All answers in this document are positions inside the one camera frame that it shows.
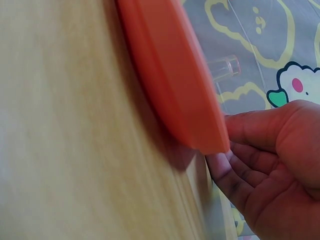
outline light wood grain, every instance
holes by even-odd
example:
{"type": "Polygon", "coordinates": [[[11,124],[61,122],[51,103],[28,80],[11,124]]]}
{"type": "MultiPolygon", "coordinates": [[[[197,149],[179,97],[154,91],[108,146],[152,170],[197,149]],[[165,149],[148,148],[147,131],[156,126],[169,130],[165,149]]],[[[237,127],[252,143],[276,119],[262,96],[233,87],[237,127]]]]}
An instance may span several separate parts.
{"type": "Polygon", "coordinates": [[[203,239],[206,177],[149,107],[112,0],[0,0],[1,240],[203,239]]]}

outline yellow outline drawing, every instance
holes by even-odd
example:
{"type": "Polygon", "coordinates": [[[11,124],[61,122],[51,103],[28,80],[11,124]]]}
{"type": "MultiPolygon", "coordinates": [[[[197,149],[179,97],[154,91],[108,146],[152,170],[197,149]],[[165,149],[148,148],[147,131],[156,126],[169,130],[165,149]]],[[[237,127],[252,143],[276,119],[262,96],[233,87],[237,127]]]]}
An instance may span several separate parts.
{"type": "Polygon", "coordinates": [[[316,66],[320,67],[320,23],[316,28],[315,38],[314,38],[314,52],[315,52],[315,60],[316,66]]]}
{"type": "Polygon", "coordinates": [[[213,28],[221,33],[226,34],[231,39],[240,41],[245,49],[256,54],[259,63],[261,63],[263,66],[278,70],[279,68],[284,67],[290,61],[293,55],[295,46],[296,25],[294,17],[289,8],[284,4],[282,0],[277,1],[283,7],[287,20],[286,46],[278,61],[263,57],[258,48],[255,45],[250,44],[240,33],[232,32],[227,26],[223,26],[217,23],[212,14],[211,8],[213,5],[221,3],[229,11],[230,9],[228,6],[228,0],[206,0],[204,8],[213,28]]]}
{"type": "Polygon", "coordinates": [[[271,109],[271,104],[267,99],[266,93],[253,82],[247,82],[244,86],[238,87],[234,92],[226,91],[222,94],[217,94],[217,99],[220,104],[223,104],[228,100],[239,100],[241,95],[247,95],[250,91],[256,92],[263,98],[265,104],[264,109],[271,109]]]}
{"type": "Polygon", "coordinates": [[[316,3],[314,0],[309,0],[309,2],[315,6],[317,9],[320,9],[320,4],[316,3]]]}
{"type": "MultiPolygon", "coordinates": [[[[317,9],[320,9],[320,4],[316,3],[314,0],[309,0],[309,3],[311,3],[317,9]]],[[[320,23],[318,24],[315,32],[314,53],[315,53],[316,66],[320,67],[320,23]]]]}
{"type": "Polygon", "coordinates": [[[246,220],[241,219],[240,212],[236,208],[232,207],[231,209],[232,209],[233,218],[238,223],[236,226],[236,234],[240,236],[244,231],[246,220]]]}

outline white cartoon figure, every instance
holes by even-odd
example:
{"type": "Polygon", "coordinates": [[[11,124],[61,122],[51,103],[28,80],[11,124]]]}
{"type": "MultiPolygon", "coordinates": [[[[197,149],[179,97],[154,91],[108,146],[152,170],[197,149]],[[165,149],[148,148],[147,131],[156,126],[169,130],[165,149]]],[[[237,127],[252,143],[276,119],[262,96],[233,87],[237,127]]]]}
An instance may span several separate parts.
{"type": "Polygon", "coordinates": [[[294,100],[306,100],[320,105],[320,68],[312,69],[291,61],[276,75],[278,90],[267,93],[275,108],[294,100]]]}

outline black outline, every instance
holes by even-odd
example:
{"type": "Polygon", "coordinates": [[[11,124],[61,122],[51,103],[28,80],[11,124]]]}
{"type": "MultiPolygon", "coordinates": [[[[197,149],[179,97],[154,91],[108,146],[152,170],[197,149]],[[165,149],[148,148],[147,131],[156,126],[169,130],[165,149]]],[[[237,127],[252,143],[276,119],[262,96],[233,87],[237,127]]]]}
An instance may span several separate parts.
{"type": "Polygon", "coordinates": [[[301,66],[299,63],[295,62],[295,61],[290,61],[288,62],[284,68],[281,68],[278,70],[278,72],[276,73],[276,84],[278,85],[278,90],[269,90],[267,93],[266,93],[266,99],[268,99],[269,103],[275,107],[275,108],[279,108],[278,106],[276,106],[273,102],[271,102],[270,98],[269,98],[269,94],[270,93],[280,93],[280,92],[284,92],[285,93],[285,97],[286,97],[286,103],[289,103],[289,97],[288,97],[288,94],[286,92],[286,90],[284,90],[282,87],[281,87],[281,84],[280,84],[280,76],[282,73],[286,72],[288,70],[289,67],[291,66],[298,66],[299,68],[301,68],[302,70],[305,70],[305,69],[309,69],[311,70],[312,72],[316,73],[317,71],[320,70],[320,67],[316,67],[315,69],[312,69],[311,67],[307,66],[307,65],[304,65],[304,66],[301,66]]]}

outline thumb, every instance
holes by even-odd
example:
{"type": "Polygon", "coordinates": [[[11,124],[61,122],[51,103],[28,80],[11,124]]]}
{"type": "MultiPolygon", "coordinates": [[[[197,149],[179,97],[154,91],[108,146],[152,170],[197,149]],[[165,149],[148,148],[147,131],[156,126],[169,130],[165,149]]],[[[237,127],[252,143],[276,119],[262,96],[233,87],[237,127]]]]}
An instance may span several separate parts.
{"type": "Polygon", "coordinates": [[[230,140],[274,148],[306,188],[320,188],[320,106],[294,101],[283,107],[225,118],[230,140]]]}

